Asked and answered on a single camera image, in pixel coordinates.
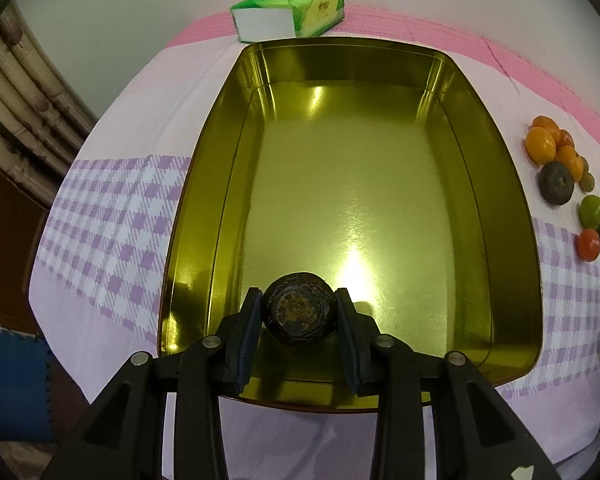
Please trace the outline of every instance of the table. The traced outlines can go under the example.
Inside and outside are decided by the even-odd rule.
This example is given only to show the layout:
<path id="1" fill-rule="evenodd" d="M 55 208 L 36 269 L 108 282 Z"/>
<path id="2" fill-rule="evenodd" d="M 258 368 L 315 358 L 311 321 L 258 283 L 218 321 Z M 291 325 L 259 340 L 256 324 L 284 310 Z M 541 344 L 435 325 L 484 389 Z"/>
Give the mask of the table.
<path id="1" fill-rule="evenodd" d="M 541 263 L 542 353 L 528 375 L 499 391 L 554 462 L 588 446 L 600 427 L 600 257 L 584 264 L 574 254 L 575 204 L 584 194 L 576 187 L 570 205 L 547 207 L 521 142 L 533 117 L 554 118 L 595 168 L 600 195 L 600 116 L 528 60 L 475 34 L 353 6 L 328 34 L 432 46 L 474 85 L 520 175 Z M 104 114 L 56 197 L 30 303 L 52 351 L 89 400 L 132 352 L 155 354 L 160 284 L 184 177 L 243 47 L 228 13 L 187 27 Z M 346 478 L 368 476 L 372 414 L 308 415 L 222 400 L 221 415 L 231 478 L 282 478 L 285 471 L 285 478 L 339 478 L 336 455 Z M 168 475 L 168 452 L 164 463 Z"/>

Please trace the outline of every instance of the wall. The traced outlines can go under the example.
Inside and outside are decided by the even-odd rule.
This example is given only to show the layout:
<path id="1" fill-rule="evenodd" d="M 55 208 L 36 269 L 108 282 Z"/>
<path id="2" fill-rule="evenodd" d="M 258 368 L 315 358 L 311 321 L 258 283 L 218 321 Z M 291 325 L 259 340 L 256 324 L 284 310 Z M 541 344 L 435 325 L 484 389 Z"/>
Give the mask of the wall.
<path id="1" fill-rule="evenodd" d="M 29 275 L 46 210 L 0 173 L 0 326 L 36 333 Z"/>
<path id="2" fill-rule="evenodd" d="M 17 0 L 48 56 L 101 115 L 187 24 L 239 0 Z M 531 59 L 600 112 L 600 19 L 586 0 L 347 0 L 476 32 Z"/>

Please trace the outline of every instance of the purple checkered pattern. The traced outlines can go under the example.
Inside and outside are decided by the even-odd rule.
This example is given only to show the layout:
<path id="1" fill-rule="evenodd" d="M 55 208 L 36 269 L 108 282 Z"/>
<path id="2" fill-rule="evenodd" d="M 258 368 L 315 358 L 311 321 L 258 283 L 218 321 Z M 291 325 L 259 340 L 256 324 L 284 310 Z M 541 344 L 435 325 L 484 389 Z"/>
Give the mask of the purple checkered pattern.
<path id="1" fill-rule="evenodd" d="M 580 261 L 575 234 L 534 218 L 542 277 L 544 343 L 534 369 L 500 388 L 505 399 L 600 370 L 600 256 Z"/>
<path id="2" fill-rule="evenodd" d="M 76 160 L 37 261 L 113 322 L 155 342 L 173 218 L 191 159 Z"/>

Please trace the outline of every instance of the orange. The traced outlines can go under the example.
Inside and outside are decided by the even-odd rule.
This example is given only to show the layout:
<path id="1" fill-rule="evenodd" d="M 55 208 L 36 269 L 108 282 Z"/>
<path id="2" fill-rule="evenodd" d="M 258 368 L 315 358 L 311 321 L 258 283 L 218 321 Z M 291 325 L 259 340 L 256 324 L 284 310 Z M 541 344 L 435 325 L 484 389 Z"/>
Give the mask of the orange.
<path id="1" fill-rule="evenodd" d="M 572 148 L 575 148 L 573 137 L 571 137 L 571 134 L 567 130 L 560 130 L 560 140 L 555 144 L 555 147 L 558 149 L 563 146 L 571 146 Z"/>
<path id="2" fill-rule="evenodd" d="M 555 158 L 555 142 L 546 128 L 531 128 L 525 137 L 525 149 L 536 164 L 547 164 Z"/>
<path id="3" fill-rule="evenodd" d="M 554 142 L 556 144 L 560 142 L 560 128 L 552 118 L 545 117 L 544 115 L 538 115 L 538 117 L 536 117 L 531 123 L 532 128 L 535 128 L 536 126 L 546 128 L 547 130 L 549 130 L 549 133 L 554 138 Z"/>
<path id="4" fill-rule="evenodd" d="M 571 176 L 573 177 L 573 181 L 578 183 L 582 178 L 582 173 L 584 173 L 584 161 L 582 157 L 576 153 L 576 150 L 573 149 L 573 146 L 563 146 L 558 149 L 555 154 L 555 160 L 563 163 Z"/>

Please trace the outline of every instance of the golden tray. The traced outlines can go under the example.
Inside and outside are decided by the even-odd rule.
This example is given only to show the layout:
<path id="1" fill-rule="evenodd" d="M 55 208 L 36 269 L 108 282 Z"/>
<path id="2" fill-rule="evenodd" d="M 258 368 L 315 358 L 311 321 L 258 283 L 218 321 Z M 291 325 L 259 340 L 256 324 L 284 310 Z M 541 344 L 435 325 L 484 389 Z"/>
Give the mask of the golden tray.
<path id="1" fill-rule="evenodd" d="M 542 345 L 531 217 L 507 147 L 453 60 L 363 38 L 245 48 L 209 113 L 167 258 L 158 351 L 183 351 L 250 286 L 313 272 L 415 351 L 467 354 L 494 384 Z M 332 335 L 298 351 L 262 330 L 241 396 L 371 410 Z"/>

